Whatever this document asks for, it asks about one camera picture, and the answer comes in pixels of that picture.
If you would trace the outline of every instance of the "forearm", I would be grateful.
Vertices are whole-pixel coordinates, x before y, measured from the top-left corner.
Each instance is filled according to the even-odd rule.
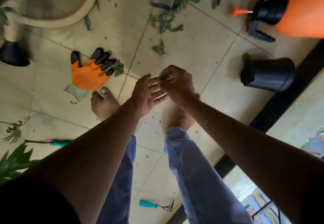
[[[72,204],[82,223],[95,223],[139,119],[128,100],[108,119],[22,176],[52,185]]]
[[[251,180],[298,223],[302,202],[323,179],[323,162],[197,99],[187,100],[183,107]]]

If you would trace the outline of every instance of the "tiled floor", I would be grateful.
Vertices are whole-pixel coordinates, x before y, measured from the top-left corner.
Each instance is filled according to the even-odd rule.
[[[89,14],[93,31],[87,31],[83,21],[61,29],[33,28],[25,31],[25,36],[34,62],[24,68],[0,63],[0,121],[15,122],[30,116],[18,142],[0,143],[0,156],[24,139],[73,139],[99,122],[91,112],[90,95],[72,104],[74,97],[63,91],[71,83],[71,50],[79,50],[86,60],[100,46],[111,50],[125,64],[125,74],[105,84],[120,103],[131,96],[137,78],[147,73],[156,76],[175,64],[192,73],[196,91],[204,102],[249,124],[273,93],[243,87],[239,80],[241,55],[248,52],[255,58],[290,57],[298,65],[318,41],[282,36],[269,26],[264,30],[276,37],[275,43],[247,36],[245,18],[231,18],[230,10],[238,3],[251,8],[256,0],[223,0],[215,10],[211,9],[211,0],[201,0],[188,5],[176,17],[174,24],[183,23],[183,32],[167,31],[162,35],[148,25],[149,14],[159,13],[150,6],[150,0],[99,2],[100,10],[93,9]],[[167,52],[161,57],[151,49],[160,38]],[[131,224],[164,224],[173,214],[141,208],[140,199],[161,204],[174,199],[175,209],[181,204],[176,179],[163,153],[164,127],[173,107],[171,101],[160,104],[136,129]],[[5,130],[0,124],[0,137],[6,136]],[[198,124],[188,133],[212,164],[222,157],[222,149]],[[57,149],[48,145],[32,147],[34,159]]]

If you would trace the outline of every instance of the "black border strip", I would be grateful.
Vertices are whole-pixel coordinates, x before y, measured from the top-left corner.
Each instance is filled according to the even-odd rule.
[[[290,87],[285,91],[276,93],[249,126],[266,133],[323,68],[324,40],[321,40],[297,67],[295,79]],[[217,162],[214,169],[223,179],[235,166],[233,160],[225,154]],[[186,219],[187,215],[182,205],[166,224],[182,224]]]

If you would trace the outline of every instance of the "black chair leg cap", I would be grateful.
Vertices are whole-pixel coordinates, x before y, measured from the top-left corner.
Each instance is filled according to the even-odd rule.
[[[0,61],[14,66],[28,66],[27,54],[18,46],[18,42],[5,41],[0,48]]]

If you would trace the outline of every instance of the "person's left arm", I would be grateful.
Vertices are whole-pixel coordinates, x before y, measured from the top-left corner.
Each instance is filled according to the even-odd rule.
[[[157,91],[157,80],[150,74],[142,77],[132,97],[112,116],[21,177],[51,185],[70,202],[81,223],[95,223],[138,121],[167,99],[166,95],[156,99],[164,94]]]

